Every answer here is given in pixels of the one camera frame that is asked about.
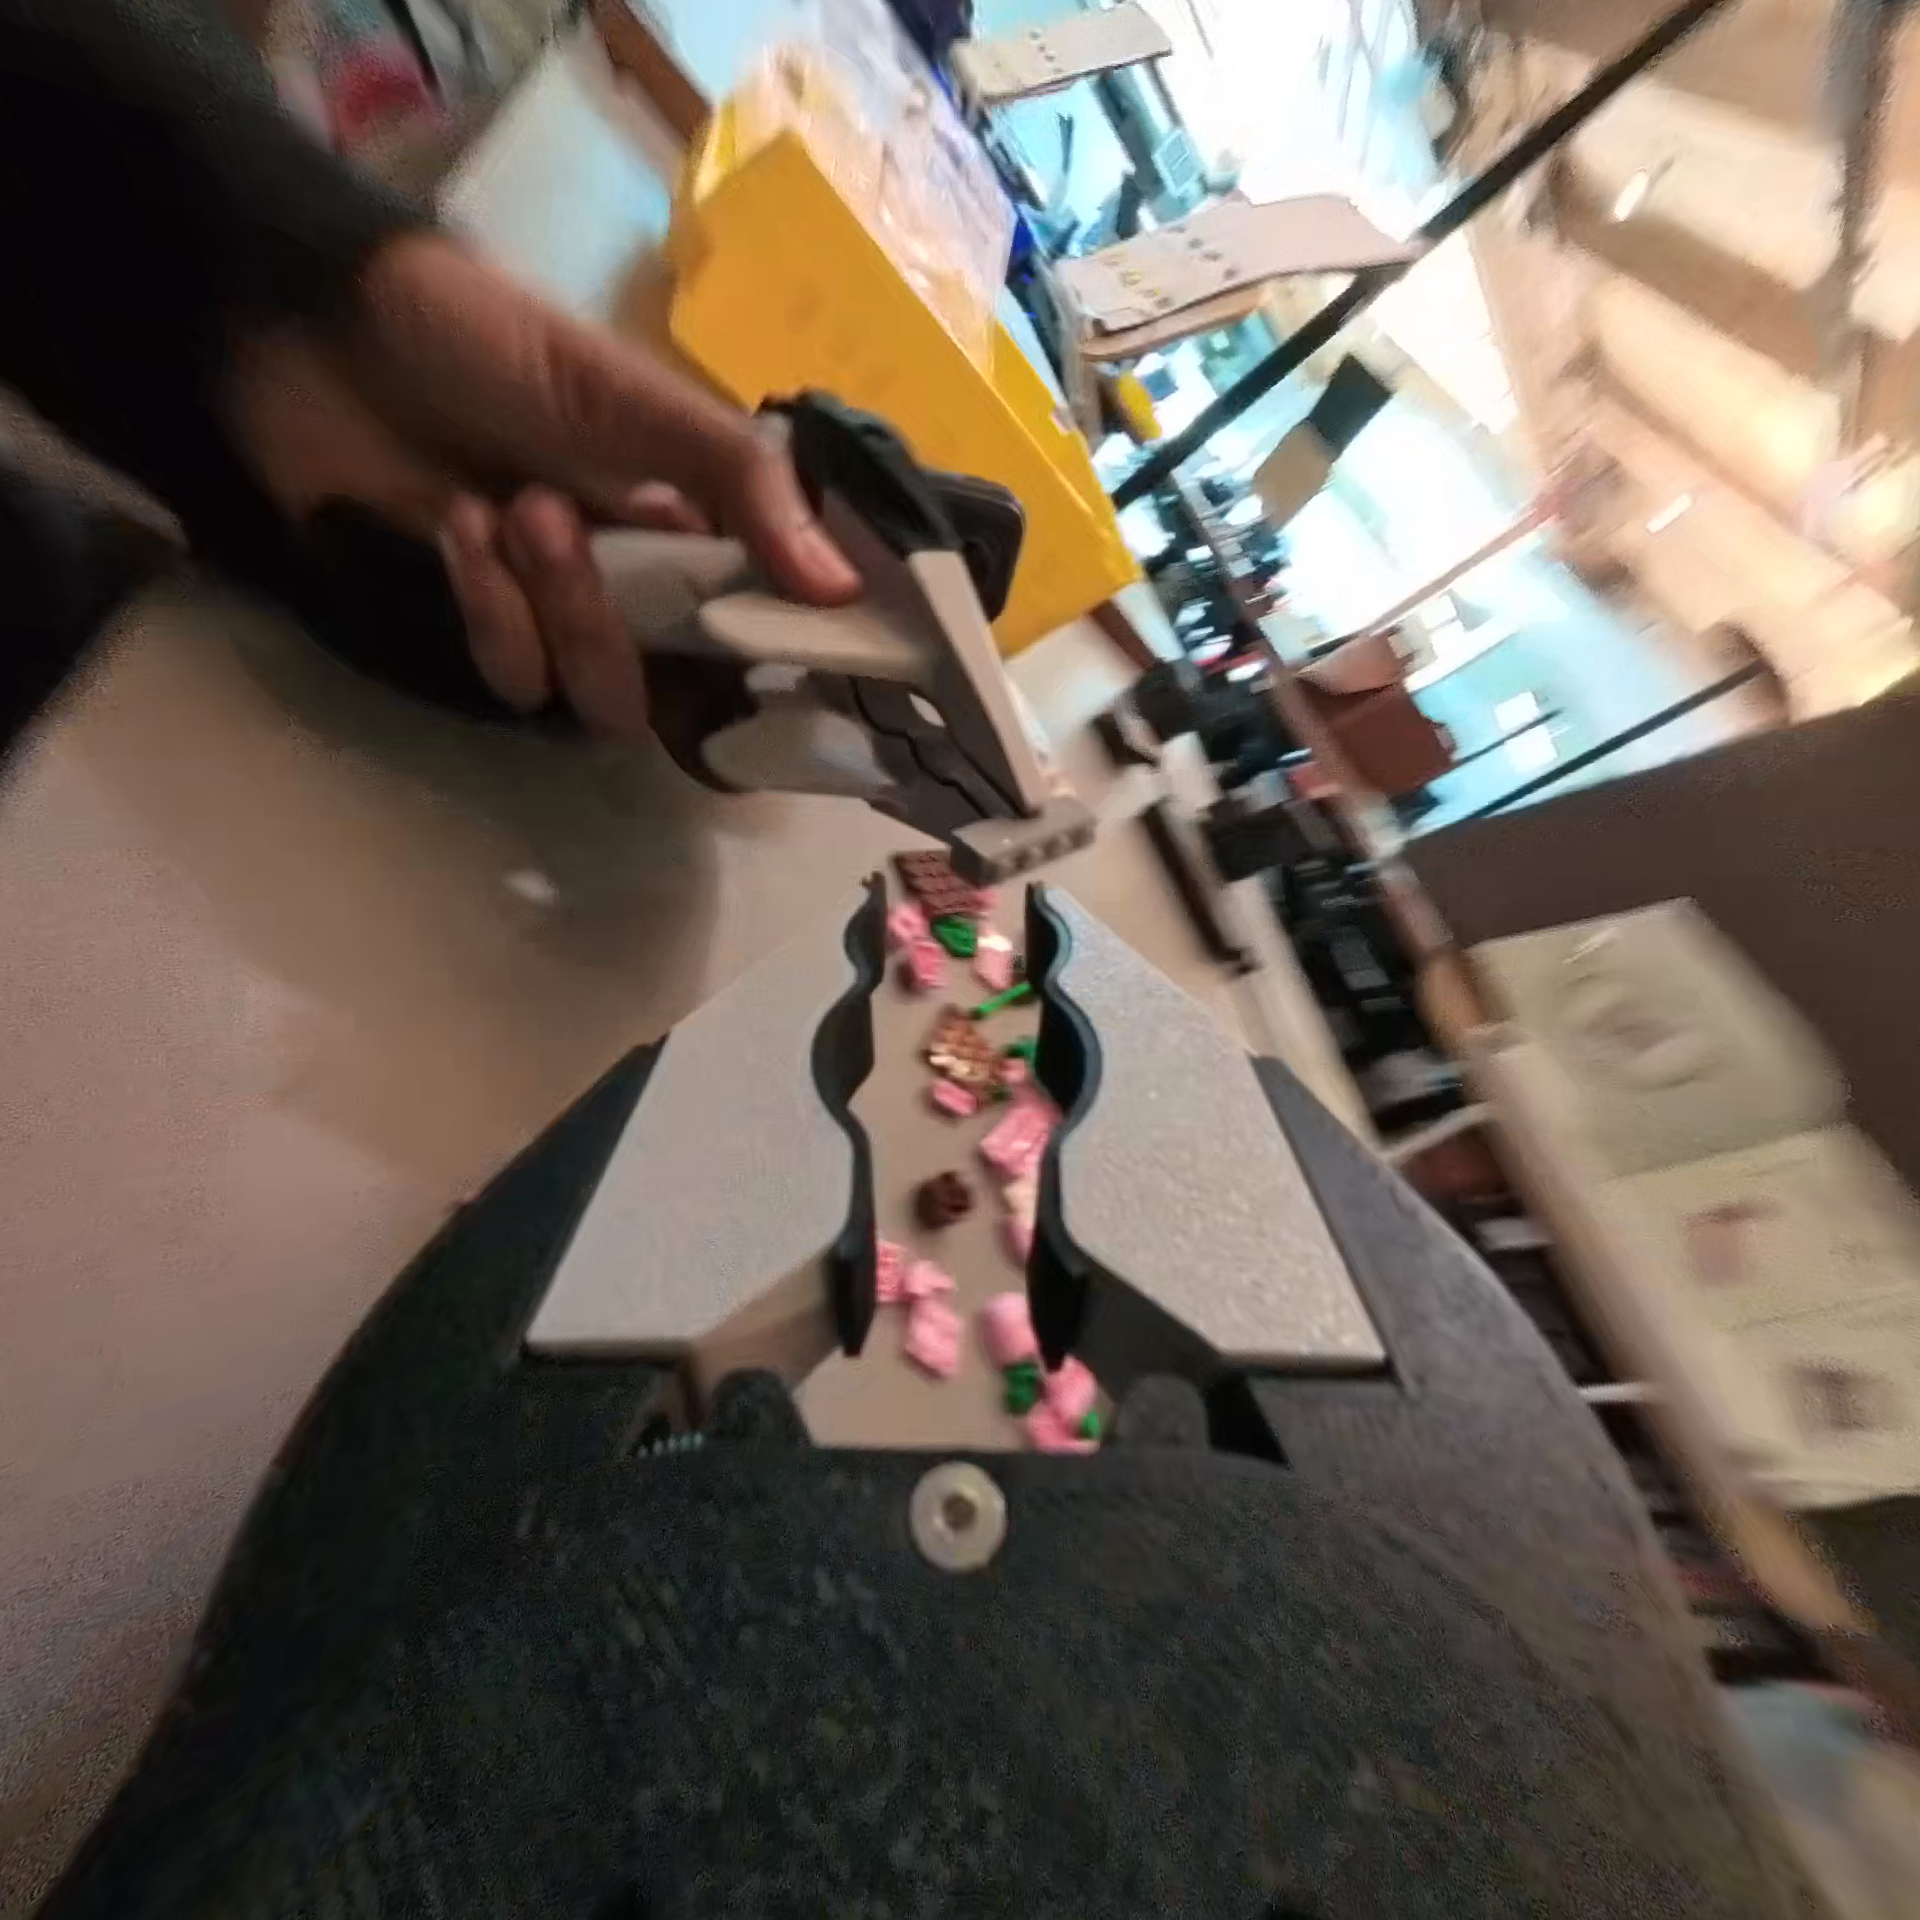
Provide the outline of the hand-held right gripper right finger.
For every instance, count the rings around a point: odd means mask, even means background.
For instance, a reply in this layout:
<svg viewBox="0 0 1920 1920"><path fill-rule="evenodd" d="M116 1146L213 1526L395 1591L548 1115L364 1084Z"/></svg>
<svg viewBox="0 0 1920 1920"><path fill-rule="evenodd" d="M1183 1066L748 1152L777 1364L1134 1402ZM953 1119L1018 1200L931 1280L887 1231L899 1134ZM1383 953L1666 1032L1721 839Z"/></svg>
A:
<svg viewBox="0 0 1920 1920"><path fill-rule="evenodd" d="M1025 1262L1049 1369L1383 1378L1391 1356L1272 1095L1272 1065L1058 883L1025 897L1053 1107Z"/></svg>

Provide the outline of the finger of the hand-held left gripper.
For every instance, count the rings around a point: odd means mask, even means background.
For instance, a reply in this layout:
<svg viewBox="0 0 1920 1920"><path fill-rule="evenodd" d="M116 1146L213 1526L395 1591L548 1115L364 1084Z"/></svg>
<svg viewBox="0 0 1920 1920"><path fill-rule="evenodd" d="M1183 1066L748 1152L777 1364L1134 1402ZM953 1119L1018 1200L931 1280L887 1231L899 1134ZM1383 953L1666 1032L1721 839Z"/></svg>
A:
<svg viewBox="0 0 1920 1920"><path fill-rule="evenodd" d="M830 706L913 742L983 818L1053 810L1053 770L996 665L973 587L946 551L914 554L838 608L721 600L704 611L700 635L713 648L697 649L697 668L732 696L732 711L697 730L697 777L713 787L706 732L759 706Z"/></svg>
<svg viewBox="0 0 1920 1920"><path fill-rule="evenodd" d="M928 835L976 828L972 797L913 742L830 706L759 706L704 734L704 775L738 793L851 800Z"/></svg>

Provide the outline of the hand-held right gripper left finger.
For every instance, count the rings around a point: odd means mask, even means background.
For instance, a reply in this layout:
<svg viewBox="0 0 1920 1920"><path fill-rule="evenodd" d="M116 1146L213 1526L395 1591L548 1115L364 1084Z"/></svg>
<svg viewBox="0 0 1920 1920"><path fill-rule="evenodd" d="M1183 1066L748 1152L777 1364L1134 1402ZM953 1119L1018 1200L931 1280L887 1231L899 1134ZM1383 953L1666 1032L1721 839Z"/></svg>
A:
<svg viewBox="0 0 1920 1920"><path fill-rule="evenodd" d="M638 1359L690 1385L797 1385L858 1356L879 1308L872 1074L883 877L680 1019L525 1328L548 1359Z"/></svg>

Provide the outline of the grey studded toy brick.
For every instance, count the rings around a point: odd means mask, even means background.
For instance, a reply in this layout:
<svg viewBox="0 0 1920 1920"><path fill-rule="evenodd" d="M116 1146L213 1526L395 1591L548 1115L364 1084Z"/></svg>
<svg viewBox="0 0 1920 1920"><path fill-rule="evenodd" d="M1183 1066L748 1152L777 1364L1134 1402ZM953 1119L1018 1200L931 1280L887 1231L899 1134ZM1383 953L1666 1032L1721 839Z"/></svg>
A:
<svg viewBox="0 0 1920 1920"><path fill-rule="evenodd" d="M1096 831L1098 818L1084 807L1055 807L1034 818L983 818L953 831L948 860L967 883L1004 883L1086 851Z"/></svg>

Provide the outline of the person's left forearm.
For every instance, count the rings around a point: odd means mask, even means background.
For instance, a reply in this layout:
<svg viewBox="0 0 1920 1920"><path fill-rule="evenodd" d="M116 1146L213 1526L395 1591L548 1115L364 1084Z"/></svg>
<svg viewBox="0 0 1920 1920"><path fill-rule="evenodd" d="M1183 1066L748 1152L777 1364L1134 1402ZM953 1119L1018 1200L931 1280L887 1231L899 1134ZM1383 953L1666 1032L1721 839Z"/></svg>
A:
<svg viewBox="0 0 1920 1920"><path fill-rule="evenodd" d="M195 3L2 5L2 386L331 659L458 706L482 683L440 554L357 504L304 531L224 413L245 333L345 321L426 233Z"/></svg>

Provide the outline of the person's left hand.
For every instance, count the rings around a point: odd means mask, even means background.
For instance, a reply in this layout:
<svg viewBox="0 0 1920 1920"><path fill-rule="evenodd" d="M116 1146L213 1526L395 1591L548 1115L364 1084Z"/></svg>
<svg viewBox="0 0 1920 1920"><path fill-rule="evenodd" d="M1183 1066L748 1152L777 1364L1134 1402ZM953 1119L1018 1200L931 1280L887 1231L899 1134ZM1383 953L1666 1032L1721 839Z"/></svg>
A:
<svg viewBox="0 0 1920 1920"><path fill-rule="evenodd" d="M382 242L324 318L240 328L221 413L285 514L354 500L440 548L496 697L603 738L642 738L649 696L590 527L724 535L817 608L862 592L779 431L440 231Z"/></svg>

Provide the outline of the large yellow bin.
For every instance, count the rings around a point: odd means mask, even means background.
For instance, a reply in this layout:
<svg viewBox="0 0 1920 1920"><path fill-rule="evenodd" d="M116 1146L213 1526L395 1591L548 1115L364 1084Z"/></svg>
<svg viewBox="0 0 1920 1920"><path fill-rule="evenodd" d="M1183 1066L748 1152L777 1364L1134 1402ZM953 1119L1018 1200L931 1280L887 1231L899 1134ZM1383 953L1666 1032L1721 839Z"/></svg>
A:
<svg viewBox="0 0 1920 1920"><path fill-rule="evenodd" d="M1027 527L994 620L1004 655L1134 585L1090 444L1018 341L994 323L976 362L799 134L742 158L732 121L714 109L673 197L673 345L746 407L824 392L893 424L922 463L1007 487Z"/></svg>

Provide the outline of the pile of pink toy bricks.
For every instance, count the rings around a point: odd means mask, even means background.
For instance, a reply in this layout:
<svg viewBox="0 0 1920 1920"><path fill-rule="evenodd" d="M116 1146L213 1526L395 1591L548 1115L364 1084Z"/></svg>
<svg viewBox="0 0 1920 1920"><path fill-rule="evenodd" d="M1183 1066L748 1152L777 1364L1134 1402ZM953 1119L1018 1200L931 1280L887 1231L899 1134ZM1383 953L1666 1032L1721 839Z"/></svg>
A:
<svg viewBox="0 0 1920 1920"><path fill-rule="evenodd" d="M976 918L1010 938L1025 963L1014 896L979 887L973 897ZM870 1087L876 1160L883 1162L876 1201L879 1332L896 1339L908 1378L925 1387L931 1409L956 1418L965 1447L1022 1447L1036 1453L1018 1421L1007 1416L998 1377L979 1346L976 1312L1018 1280L996 1239L994 1197L973 1157L984 1117L948 1117L941 1111L928 1095L931 1073L922 1065L922 1036L941 1007L967 1004L979 987L967 963L953 963L928 948L928 921L908 901L901 882L883 932L889 946L889 996L879 1004L879 1015L887 1022L876 1024L876 1036L883 1043L880 1065L899 1066L904 1074L904 1111L880 1117L879 1087ZM1018 1031L1036 1036L1036 1015L1038 1007L1031 991L1031 1003L996 1019L996 1031L998 1036ZM976 1208L962 1222L928 1232L914 1222L913 1190L941 1167L956 1167L972 1180ZM1103 1445L1110 1435L1110 1397L1103 1387L1101 1408L1105 1416Z"/></svg>

